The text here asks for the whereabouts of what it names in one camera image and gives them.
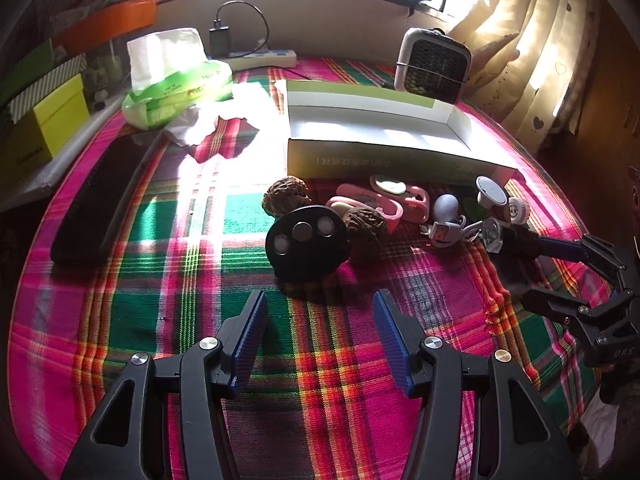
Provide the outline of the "green base round mirror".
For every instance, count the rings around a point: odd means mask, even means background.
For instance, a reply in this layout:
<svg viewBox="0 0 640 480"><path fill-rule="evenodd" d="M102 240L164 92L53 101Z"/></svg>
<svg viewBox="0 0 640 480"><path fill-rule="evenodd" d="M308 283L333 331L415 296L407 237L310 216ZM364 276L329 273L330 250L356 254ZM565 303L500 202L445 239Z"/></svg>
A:
<svg viewBox="0 0 640 480"><path fill-rule="evenodd" d="M489 217L503 220L509 197L497 182L485 176L475 179L474 190L466 192L462 198L462 208L470 220L484 220Z"/></svg>

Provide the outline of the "black round three-button device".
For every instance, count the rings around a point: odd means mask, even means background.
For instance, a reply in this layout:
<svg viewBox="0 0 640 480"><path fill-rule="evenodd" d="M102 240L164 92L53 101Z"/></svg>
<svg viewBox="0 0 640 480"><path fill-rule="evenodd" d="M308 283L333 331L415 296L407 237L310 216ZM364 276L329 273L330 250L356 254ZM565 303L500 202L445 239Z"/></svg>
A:
<svg viewBox="0 0 640 480"><path fill-rule="evenodd" d="M265 251L282 282L318 281L348 260L352 245L342 218L320 205L299 207L273 223Z"/></svg>

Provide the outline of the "brown walnut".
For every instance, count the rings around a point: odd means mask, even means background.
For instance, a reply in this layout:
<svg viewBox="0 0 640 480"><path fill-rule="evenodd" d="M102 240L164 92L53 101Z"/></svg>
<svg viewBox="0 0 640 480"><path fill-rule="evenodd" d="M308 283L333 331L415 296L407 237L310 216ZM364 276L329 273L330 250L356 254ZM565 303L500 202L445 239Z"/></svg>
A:
<svg viewBox="0 0 640 480"><path fill-rule="evenodd" d="M274 182L262 196L262 209L268 216L281 218L293 210L311 204L306 183L294 176Z"/></svg>
<svg viewBox="0 0 640 480"><path fill-rule="evenodd" d="M356 264L378 260L390 237L382 214L372 208L354 207L346 212L343 221L352 245L350 260Z"/></svg>

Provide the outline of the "black cylindrical flashlight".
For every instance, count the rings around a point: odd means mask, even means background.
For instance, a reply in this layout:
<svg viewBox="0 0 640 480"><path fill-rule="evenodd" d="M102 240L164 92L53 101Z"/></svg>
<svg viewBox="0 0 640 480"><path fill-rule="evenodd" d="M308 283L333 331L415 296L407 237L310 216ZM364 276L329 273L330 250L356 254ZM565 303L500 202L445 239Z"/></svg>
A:
<svg viewBox="0 0 640 480"><path fill-rule="evenodd" d="M524 226L511 226L495 218L488 218L480 229L486 252L530 261L541 254L540 236Z"/></svg>

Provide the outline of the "plaid bed sheet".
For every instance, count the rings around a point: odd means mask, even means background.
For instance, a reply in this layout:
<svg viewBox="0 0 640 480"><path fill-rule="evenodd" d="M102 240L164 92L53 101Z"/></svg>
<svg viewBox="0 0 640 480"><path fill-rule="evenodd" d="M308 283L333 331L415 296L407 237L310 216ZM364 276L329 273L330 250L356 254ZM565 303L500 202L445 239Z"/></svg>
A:
<svg viewBox="0 0 640 480"><path fill-rule="evenodd" d="M501 264L482 244L444 250L403 224L380 258L323 281L282 288L265 254L268 186L285 173L286 140L223 122L193 154L164 143L142 178L119 240L98 270L56 270L50 247L94 163L128 132L113 117L50 201L18 282L8 344L9 407L18 442L48 479L134 353L171 356L213 335L250 292L269 323L250 383L226 407L245 479L396 479L420 405L394 385L371 314L386 288L448 344L508 350L556 423L575 427L599 378L561 326L525 312L541 285L592 304L610 296L577 263Z"/></svg>

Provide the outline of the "pink clip with mirror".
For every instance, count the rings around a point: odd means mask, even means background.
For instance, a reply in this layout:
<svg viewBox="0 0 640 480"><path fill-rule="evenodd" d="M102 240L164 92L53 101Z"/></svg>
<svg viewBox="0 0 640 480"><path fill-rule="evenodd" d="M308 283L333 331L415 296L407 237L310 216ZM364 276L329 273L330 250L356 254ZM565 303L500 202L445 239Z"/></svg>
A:
<svg viewBox="0 0 640 480"><path fill-rule="evenodd" d="M408 185L404 181L385 177L382 174L371 176L370 185L375 192L401 204L404 210L402 218L405 221L424 224L430 218L430 196L420 186Z"/></svg>

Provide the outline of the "beige heart-pattern curtain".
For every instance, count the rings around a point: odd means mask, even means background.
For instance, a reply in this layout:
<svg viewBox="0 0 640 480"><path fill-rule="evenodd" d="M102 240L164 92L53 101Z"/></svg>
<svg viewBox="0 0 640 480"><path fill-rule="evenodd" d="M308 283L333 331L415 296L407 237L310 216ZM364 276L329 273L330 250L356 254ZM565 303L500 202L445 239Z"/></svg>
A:
<svg viewBox="0 0 640 480"><path fill-rule="evenodd" d="M574 126L599 20L600 0L474 0L450 32L472 53L465 101L537 154Z"/></svg>

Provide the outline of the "white black mini heater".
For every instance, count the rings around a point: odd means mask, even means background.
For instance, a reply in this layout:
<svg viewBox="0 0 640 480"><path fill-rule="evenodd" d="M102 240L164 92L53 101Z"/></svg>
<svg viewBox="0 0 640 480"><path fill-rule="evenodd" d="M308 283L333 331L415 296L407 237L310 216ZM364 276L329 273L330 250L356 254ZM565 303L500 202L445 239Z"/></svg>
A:
<svg viewBox="0 0 640 480"><path fill-rule="evenodd" d="M441 29L409 28L402 38L394 88L456 104L468 80L472 54Z"/></svg>

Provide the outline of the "white green cardboard box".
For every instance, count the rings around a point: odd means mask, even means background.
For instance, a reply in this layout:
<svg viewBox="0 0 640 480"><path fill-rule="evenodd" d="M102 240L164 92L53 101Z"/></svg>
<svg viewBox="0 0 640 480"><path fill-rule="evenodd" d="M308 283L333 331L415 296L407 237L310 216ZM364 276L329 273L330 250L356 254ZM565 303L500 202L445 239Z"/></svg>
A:
<svg viewBox="0 0 640 480"><path fill-rule="evenodd" d="M506 184L518 171L495 131L459 105L372 86L290 80L288 172L302 179Z"/></svg>

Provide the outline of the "crumpled white tissue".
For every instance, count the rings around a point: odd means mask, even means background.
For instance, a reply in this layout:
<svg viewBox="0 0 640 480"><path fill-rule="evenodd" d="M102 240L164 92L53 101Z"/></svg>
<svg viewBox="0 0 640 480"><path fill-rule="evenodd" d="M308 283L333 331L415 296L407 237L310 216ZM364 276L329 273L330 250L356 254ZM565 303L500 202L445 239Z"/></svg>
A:
<svg viewBox="0 0 640 480"><path fill-rule="evenodd" d="M202 99L183 110L163 128L163 134L179 148L200 144L223 120L244 119L257 130L280 122L281 114L268 92L258 82L232 84L231 98Z"/></svg>

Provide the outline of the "yellow green storage box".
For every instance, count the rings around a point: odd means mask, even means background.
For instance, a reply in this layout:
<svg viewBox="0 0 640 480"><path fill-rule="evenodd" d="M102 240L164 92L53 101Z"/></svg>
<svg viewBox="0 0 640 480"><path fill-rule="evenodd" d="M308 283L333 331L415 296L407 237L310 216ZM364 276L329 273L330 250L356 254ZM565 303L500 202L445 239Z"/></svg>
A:
<svg viewBox="0 0 640 480"><path fill-rule="evenodd" d="M84 84L75 75L16 124L1 127L1 187L9 188L50 162L89 118Z"/></svg>

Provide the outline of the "green tissue pack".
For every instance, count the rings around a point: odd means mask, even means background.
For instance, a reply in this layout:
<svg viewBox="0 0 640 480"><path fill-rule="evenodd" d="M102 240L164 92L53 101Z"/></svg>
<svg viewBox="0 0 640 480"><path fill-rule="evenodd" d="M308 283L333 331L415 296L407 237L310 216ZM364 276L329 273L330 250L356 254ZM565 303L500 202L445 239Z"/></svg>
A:
<svg viewBox="0 0 640 480"><path fill-rule="evenodd" d="M131 89L122 101L122 116L131 127L158 129L202 99L230 96L230 65L206 56L194 28L151 32L128 41L127 50Z"/></svg>

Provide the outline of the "white power strip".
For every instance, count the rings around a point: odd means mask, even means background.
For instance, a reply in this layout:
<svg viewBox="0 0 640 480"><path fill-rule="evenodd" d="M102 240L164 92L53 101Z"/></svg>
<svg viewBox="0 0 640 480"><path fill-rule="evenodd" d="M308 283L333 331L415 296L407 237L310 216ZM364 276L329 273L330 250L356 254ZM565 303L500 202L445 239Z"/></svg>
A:
<svg viewBox="0 0 640 480"><path fill-rule="evenodd" d="M222 62L234 72L263 67L293 68L297 65L297 54L293 50L265 50L223 58Z"/></svg>

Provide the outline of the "striped gift box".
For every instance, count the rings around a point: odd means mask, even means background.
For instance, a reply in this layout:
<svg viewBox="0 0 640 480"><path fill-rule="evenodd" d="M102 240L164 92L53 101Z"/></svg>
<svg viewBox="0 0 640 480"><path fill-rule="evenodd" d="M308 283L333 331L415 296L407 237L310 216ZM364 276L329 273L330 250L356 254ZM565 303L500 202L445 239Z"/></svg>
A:
<svg viewBox="0 0 640 480"><path fill-rule="evenodd" d="M45 74L9 102L6 117L16 124L32 108L62 84L81 74L87 68L85 53L75 56Z"/></svg>

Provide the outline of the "orange box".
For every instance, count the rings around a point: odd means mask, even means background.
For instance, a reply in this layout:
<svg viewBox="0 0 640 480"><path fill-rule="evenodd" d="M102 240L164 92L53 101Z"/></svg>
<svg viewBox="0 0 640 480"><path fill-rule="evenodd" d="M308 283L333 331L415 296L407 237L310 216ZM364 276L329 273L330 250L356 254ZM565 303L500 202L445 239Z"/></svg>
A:
<svg viewBox="0 0 640 480"><path fill-rule="evenodd" d="M112 4L64 29L51 39L52 47L76 56L114 38L155 23L156 0L128 0Z"/></svg>

